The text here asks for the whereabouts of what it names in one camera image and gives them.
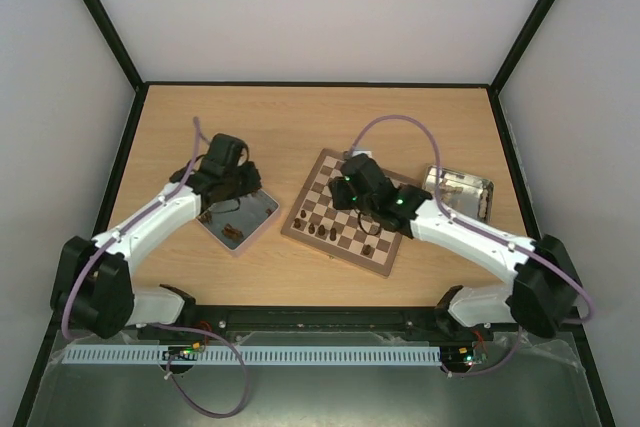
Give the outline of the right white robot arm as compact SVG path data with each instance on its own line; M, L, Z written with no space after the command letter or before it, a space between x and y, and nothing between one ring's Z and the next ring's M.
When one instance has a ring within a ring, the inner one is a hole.
M445 337L470 327L515 322L542 338L552 338L583 289L564 244L546 235L539 240L500 231L445 206L437 193L395 186L365 154L349 158L331 180L338 210L355 209L384 230L443 247L484 268L499 284L455 287L443 298L436 326Z

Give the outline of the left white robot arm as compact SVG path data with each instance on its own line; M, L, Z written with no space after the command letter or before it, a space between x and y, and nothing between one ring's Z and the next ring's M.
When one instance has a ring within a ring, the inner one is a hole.
M134 289L132 277L144 259L183 225L212 205L258 191L261 178L247 144L219 133L206 153L194 151L146 205L91 239L75 236L60 254L51 307L61 330L77 325L108 339L132 325L172 325L188 296L171 286Z

